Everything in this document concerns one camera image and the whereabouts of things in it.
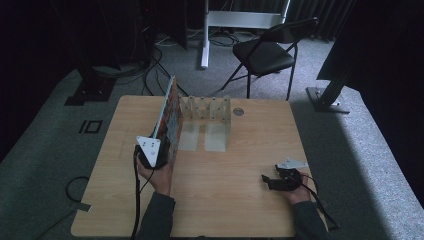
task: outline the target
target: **wooden table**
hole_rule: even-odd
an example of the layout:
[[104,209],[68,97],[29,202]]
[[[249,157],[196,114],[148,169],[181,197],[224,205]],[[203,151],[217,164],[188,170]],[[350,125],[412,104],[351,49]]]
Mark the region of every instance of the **wooden table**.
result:
[[[131,235],[135,137],[149,136],[162,102],[163,97],[120,99],[82,199],[91,210],[78,211],[71,229],[74,236]],[[173,237],[294,235],[288,202],[261,179],[261,174],[278,178],[274,165],[287,157],[306,162],[290,105],[280,100],[231,99],[231,109],[236,107],[244,115],[232,115],[226,152],[204,151],[202,130],[196,152],[178,151],[171,192],[177,203]],[[310,174],[309,168],[301,171]],[[152,192],[148,184],[141,194],[142,214]]]

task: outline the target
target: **wrist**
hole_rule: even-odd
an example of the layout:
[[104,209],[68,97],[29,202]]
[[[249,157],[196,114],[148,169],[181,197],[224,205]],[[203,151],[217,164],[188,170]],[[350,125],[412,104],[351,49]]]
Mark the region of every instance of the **wrist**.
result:
[[168,197],[171,195],[171,188],[157,188],[155,191]]
[[310,202],[310,201],[311,201],[310,199],[296,199],[296,200],[290,200],[289,202],[291,205],[295,205],[301,202]]

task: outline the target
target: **stand base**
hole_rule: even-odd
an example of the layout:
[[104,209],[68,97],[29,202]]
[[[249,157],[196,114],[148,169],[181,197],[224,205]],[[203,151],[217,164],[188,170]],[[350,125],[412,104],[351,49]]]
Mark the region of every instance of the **stand base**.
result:
[[82,106],[86,101],[107,102],[115,86],[116,79],[102,79],[102,84],[96,90],[87,91],[84,80],[80,83],[74,96],[68,97],[65,106]]
[[337,98],[337,100],[330,106],[324,106],[320,103],[320,96],[324,92],[325,88],[308,87],[309,98],[314,105],[315,111],[317,112],[333,112],[333,113],[344,113],[349,114],[349,109],[345,106],[343,99]]

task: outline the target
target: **chair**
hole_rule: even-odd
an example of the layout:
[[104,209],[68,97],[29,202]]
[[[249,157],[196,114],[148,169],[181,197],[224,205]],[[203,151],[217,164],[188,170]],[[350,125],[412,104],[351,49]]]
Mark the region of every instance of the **chair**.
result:
[[[221,90],[224,90],[228,83],[247,76],[247,98],[250,98],[251,75],[262,77],[291,67],[289,88],[286,97],[286,100],[289,100],[294,69],[296,66],[298,52],[297,44],[302,39],[310,37],[317,24],[317,18],[278,24],[265,30],[258,39],[234,45],[233,54],[240,61],[240,65],[224,86],[222,86]],[[287,49],[284,49],[279,43],[291,45]],[[294,54],[292,56],[289,51],[293,48]],[[234,78],[242,66],[247,69],[247,75]]]

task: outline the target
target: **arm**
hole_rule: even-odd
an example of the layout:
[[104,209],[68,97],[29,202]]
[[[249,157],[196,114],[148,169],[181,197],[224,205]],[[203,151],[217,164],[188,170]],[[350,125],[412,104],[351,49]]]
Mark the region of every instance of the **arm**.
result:
[[[302,183],[307,186],[308,177],[302,177]],[[321,240],[330,239],[317,209],[311,202],[310,192],[300,186],[292,192],[282,192],[293,206],[294,228],[296,239]]]
[[138,240],[144,239],[169,239],[172,230],[172,220],[175,201],[169,195],[172,183],[172,165],[167,164],[161,169],[146,169],[137,161],[138,172],[145,179],[149,179],[155,192],[153,192],[146,212],[141,221],[140,230],[136,236]]
[[293,205],[293,215],[296,239],[330,239],[325,225],[311,201],[299,202]]
[[144,213],[136,239],[169,239],[174,206],[173,198],[154,192]]

